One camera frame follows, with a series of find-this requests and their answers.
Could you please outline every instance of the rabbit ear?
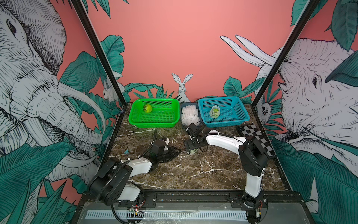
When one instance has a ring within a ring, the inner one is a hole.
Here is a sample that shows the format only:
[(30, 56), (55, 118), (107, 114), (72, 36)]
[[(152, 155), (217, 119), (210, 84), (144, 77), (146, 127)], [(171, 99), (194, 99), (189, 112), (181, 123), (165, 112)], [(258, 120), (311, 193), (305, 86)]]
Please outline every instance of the rabbit ear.
[(187, 81), (189, 81), (191, 78), (193, 77), (193, 74), (189, 74), (185, 77), (183, 83), (186, 83)]
[(179, 83), (179, 84), (182, 83), (182, 81), (180, 80), (179, 76), (177, 76), (177, 75), (174, 74), (174, 73), (172, 73), (172, 75), (173, 75), (173, 78), (174, 78), (174, 81), (175, 81), (175, 82), (177, 82), (177, 83)]

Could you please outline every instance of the metal bracket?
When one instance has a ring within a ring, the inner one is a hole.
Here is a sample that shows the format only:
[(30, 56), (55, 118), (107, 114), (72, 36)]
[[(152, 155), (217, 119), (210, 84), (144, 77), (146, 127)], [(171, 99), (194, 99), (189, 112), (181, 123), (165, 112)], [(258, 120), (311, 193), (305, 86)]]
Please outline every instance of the metal bracket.
[[(265, 194), (259, 194), (258, 197), (257, 197), (257, 201), (259, 201), (259, 200), (261, 200), (263, 208), (268, 207)], [(248, 208), (244, 204), (243, 196), (238, 195), (236, 193), (230, 193), (229, 197), (228, 197), (228, 201), (230, 201), (232, 208), (244, 208), (245, 210), (255, 209), (255, 208)]]
[[(155, 208), (156, 198), (157, 198), (156, 193), (145, 192), (144, 197), (143, 197), (143, 200), (145, 199), (145, 203), (141, 208)], [(131, 207), (134, 206), (133, 203), (135, 203), (135, 202), (128, 201), (128, 200), (123, 200), (123, 201), (118, 203), (118, 207), (119, 208), (131, 208)]]

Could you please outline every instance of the elephant eye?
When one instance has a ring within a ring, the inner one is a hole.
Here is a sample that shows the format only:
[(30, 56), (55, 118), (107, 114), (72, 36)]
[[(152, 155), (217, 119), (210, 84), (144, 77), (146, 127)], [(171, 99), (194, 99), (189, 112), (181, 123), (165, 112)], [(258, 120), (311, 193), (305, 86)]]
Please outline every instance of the elephant eye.
[(16, 28), (14, 27), (13, 24), (11, 24), (11, 21), (10, 20), (7, 20), (6, 21), (6, 24), (8, 25), (10, 31), (13, 33), (13, 35), (15, 36), (15, 33), (16, 33)]
[(317, 88), (317, 77), (313, 78), (312, 83), (313, 83), (314, 87)]

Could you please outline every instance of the tropical leaf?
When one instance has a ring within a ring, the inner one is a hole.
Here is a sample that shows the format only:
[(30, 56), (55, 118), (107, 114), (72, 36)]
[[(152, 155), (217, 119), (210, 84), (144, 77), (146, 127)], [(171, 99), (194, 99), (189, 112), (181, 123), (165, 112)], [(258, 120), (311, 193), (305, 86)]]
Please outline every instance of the tropical leaf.
[(107, 36), (101, 41), (101, 45), (112, 70), (121, 74), (124, 67), (123, 56), (121, 55), (124, 52), (122, 37), (116, 35)]
[[(301, 15), (302, 10), (304, 9), (307, 0), (296, 0), (292, 7), (292, 23), (291, 26), (297, 23), (298, 18)], [(327, 0), (321, 0), (315, 10), (312, 12), (310, 19), (312, 19), (318, 12), (323, 8), (323, 6), (327, 3)]]
[(68, 65), (60, 82), (80, 92), (89, 92), (97, 84), (99, 78), (96, 59), (83, 51), (74, 62)]
[(270, 130), (265, 130), (265, 132), (266, 132), (266, 134), (270, 134), (270, 135), (273, 135), (273, 136), (278, 135), (278, 133), (270, 131)]
[(163, 85), (158, 89), (155, 98), (163, 98), (164, 96), (164, 88)]
[(25, 210), (26, 205), (29, 200), (30, 196), (30, 180), (27, 182), (26, 188), (24, 190), (24, 193), (22, 194), (18, 204), (16, 205), (14, 211), (12, 212), (11, 216), (9, 217), (6, 224), (21, 224)]
[(331, 80), (358, 87), (358, 51), (355, 51), (346, 60), (337, 66), (326, 78), (325, 82)]
[(251, 96), (240, 98), (240, 100), (243, 104), (251, 104), (252, 103)]
[(332, 34), (339, 45), (349, 51), (357, 33), (358, 27), (358, 4), (346, 3), (342, 4), (342, 0), (338, 0), (333, 11), (332, 17)]
[(139, 92), (145, 92), (147, 90), (147, 87), (150, 89), (152, 88), (159, 89), (159, 86), (157, 86), (156, 84), (129, 83), (128, 85), (124, 86), (126, 92), (130, 92), (133, 89), (136, 89)]
[(139, 97), (140, 99), (146, 98), (145, 96), (142, 96), (142, 95), (140, 95), (139, 93), (136, 93), (136, 92), (133, 92), (133, 93), (134, 93), (134, 95), (136, 95), (136, 96)]
[(238, 79), (231, 76), (226, 80), (224, 84), (224, 93), (227, 96), (233, 96), (238, 91), (241, 91), (241, 82)]
[(168, 98), (171, 98), (173, 96), (173, 93), (174, 91), (171, 94), (169, 94)]
[(279, 126), (276, 125), (267, 125), (267, 124), (263, 124), (263, 126), (268, 129), (268, 130), (282, 130), (282, 128), (280, 128)]
[(275, 115), (271, 115), (270, 119), (277, 119), (277, 118), (281, 118), (282, 115), (281, 114), (275, 114)]
[(268, 99), (268, 102), (271, 102), (271, 100), (273, 100), (277, 94), (279, 93), (279, 91), (281, 90), (281, 88), (278, 88), (274, 91), (274, 93), (270, 96), (270, 98)]
[(86, 12), (88, 13), (88, 5), (86, 0), (82, 0), (84, 7), (86, 8)]
[(72, 175), (70, 178), (72, 179), (72, 187), (76, 188), (78, 194), (87, 191), (87, 184), (78, 175)]
[(148, 93), (148, 98), (153, 98), (153, 94), (152, 91), (150, 91), (150, 89), (147, 86), (147, 93)]
[(243, 89), (242, 91), (248, 90), (248, 93), (252, 93), (252, 92), (256, 91), (258, 88), (260, 88), (264, 81), (265, 81), (265, 77), (256, 79), (251, 84), (246, 86), (245, 89)]
[(341, 161), (339, 161), (334, 155), (332, 156), (331, 160), (340, 164), (341, 166), (345, 167), (348, 170), (347, 166), (344, 165), (344, 163), (342, 163)]
[(268, 88), (267, 88), (267, 99), (266, 99), (266, 102), (270, 102), (269, 99), (270, 99), (270, 96), (271, 96), (271, 90), (272, 90), (272, 81), (270, 82), (270, 84), (268, 85)]
[(31, 224), (46, 224), (51, 219), (52, 215), (56, 211), (57, 203), (61, 198), (63, 188), (65, 187), (63, 183), (41, 206), (41, 208), (36, 213), (35, 217), (31, 221)]
[(358, 147), (356, 146), (353, 146), (353, 145), (349, 145), (349, 144), (346, 144), (346, 143), (341, 143), (341, 142), (335, 142), (335, 141), (331, 141), (331, 140), (328, 140), (328, 139), (325, 139), (325, 138), (322, 138), (322, 137), (319, 137), (318, 135), (315, 135), (314, 133), (312, 133), (311, 131), (309, 131), (307, 128), (303, 127), (308, 133), (316, 136), (317, 138), (321, 139), (322, 141), (328, 143), (328, 144), (331, 144), (333, 146), (336, 146), (338, 148), (341, 148), (341, 149), (344, 149), (356, 156), (358, 156)]
[[(102, 97), (100, 97), (99, 95), (95, 95), (93, 94), (92, 92), (91, 93), (85, 93), (89, 98), (91, 98), (98, 106), (99, 108), (101, 109), (105, 119), (108, 119), (108, 118), (114, 118), (116, 119), (116, 117), (114, 115), (112, 115), (112, 110), (111, 108), (108, 108), (107, 105), (109, 104), (109, 100), (105, 100), (103, 99)], [(89, 114), (94, 114), (96, 117), (99, 116), (99, 114), (97, 113), (97, 111), (92, 108), (90, 105), (88, 105), (87, 103), (85, 102), (82, 102), (80, 100), (76, 100), (76, 102), (78, 103), (78, 105), (80, 107), (82, 107), (82, 109), (89, 113)]]
[(328, 31), (328, 30), (330, 30), (330, 29), (332, 29), (332, 24), (330, 24), (330, 25), (327, 27), (327, 29), (325, 29), (325, 32)]
[(30, 192), (76, 147), (59, 142), (46, 147), (24, 144), (0, 157), (0, 220), (9, 215), (20, 200), (30, 179)]
[(108, 0), (97, 0), (97, 2), (110, 18), (111, 12), (110, 12), (110, 5), (108, 3)]
[(268, 121), (268, 124), (278, 124), (278, 125), (281, 125), (282, 127), (284, 127), (284, 125), (282, 123), (275, 121), (275, 120), (271, 120), (271, 119)]
[(97, 8), (97, 5), (96, 5), (96, 1), (95, 0), (91, 0), (91, 2), (93, 3), (93, 5), (95, 6), (95, 8), (97, 9), (97, 11), (98, 11), (98, 8)]
[(294, 191), (305, 201), (316, 180), (320, 219), (325, 223), (355, 223), (358, 210), (358, 178), (336, 162), (315, 153), (296, 151), (290, 144), (272, 140), (278, 159)]

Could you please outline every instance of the fruit in foam net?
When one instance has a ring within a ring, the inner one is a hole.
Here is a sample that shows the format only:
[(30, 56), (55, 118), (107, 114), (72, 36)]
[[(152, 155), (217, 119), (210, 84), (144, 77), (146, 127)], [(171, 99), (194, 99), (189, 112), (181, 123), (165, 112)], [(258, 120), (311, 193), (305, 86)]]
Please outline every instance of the fruit in foam net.
[(152, 112), (153, 108), (152, 108), (151, 105), (146, 104), (146, 105), (144, 106), (143, 110), (144, 110), (144, 112), (146, 112), (146, 113), (150, 113), (150, 112)]

